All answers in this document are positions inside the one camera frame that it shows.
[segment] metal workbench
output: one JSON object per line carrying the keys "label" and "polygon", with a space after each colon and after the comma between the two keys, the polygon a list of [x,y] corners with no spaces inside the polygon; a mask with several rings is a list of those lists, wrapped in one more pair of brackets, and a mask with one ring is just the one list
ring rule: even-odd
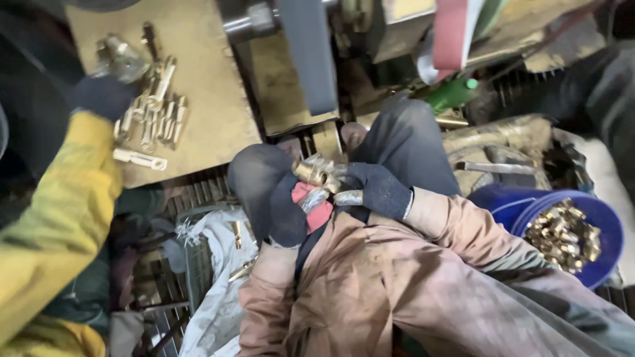
{"label": "metal workbench", "polygon": [[[229,162],[244,147],[261,142],[232,50],[214,1],[141,0],[121,11],[94,13],[66,6],[82,64],[97,67],[96,43],[109,32],[145,52],[142,24],[151,21],[165,55],[176,56],[174,91],[186,95],[190,113],[176,151],[161,145],[154,156],[166,158],[165,171],[123,164],[125,187],[197,172]],[[130,149],[139,150],[138,139]]]}

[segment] dark blue glove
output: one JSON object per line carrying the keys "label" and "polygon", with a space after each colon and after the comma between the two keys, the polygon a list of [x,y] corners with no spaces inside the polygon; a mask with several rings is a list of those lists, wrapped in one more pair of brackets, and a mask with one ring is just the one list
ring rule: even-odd
{"label": "dark blue glove", "polygon": [[384,217],[403,220],[410,209],[412,191],[382,165],[348,164],[346,183],[362,190],[362,205]]}
{"label": "dark blue glove", "polygon": [[115,76],[84,77],[73,91],[73,106],[91,111],[112,122],[128,110],[138,90],[132,84],[123,84]]}
{"label": "dark blue glove", "polygon": [[271,194],[269,237],[285,248],[299,248],[307,239],[307,214],[291,199],[291,191],[299,181],[289,171]]}

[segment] knit work glove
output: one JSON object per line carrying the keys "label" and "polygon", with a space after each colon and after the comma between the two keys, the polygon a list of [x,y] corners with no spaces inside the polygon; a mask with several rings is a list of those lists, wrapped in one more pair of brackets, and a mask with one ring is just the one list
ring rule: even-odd
{"label": "knit work glove", "polygon": [[348,205],[361,204],[384,217],[403,220],[410,212],[413,192],[382,165],[348,164],[345,181],[351,188],[361,191],[346,191],[337,194],[336,204],[339,202],[338,196],[353,195],[355,197],[349,201]]}
{"label": "knit work glove", "polygon": [[289,171],[271,194],[269,237],[274,246],[296,249],[307,239],[307,214],[291,198],[291,191],[299,181]]}

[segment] yellow jacket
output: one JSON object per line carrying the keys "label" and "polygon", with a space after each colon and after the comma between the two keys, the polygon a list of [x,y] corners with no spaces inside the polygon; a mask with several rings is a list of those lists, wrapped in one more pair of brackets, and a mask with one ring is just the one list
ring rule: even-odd
{"label": "yellow jacket", "polygon": [[39,312],[106,240],[121,194],[112,145],[110,122],[75,113],[31,206],[0,232],[0,356],[105,356],[88,325]]}

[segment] green bottle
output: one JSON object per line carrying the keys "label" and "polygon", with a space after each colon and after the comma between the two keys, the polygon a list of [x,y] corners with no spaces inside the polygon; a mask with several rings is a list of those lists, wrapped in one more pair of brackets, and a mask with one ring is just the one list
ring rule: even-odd
{"label": "green bottle", "polygon": [[430,104],[434,115],[439,115],[450,108],[458,107],[478,96],[478,81],[474,78],[459,77],[442,84],[428,94],[424,101]]}

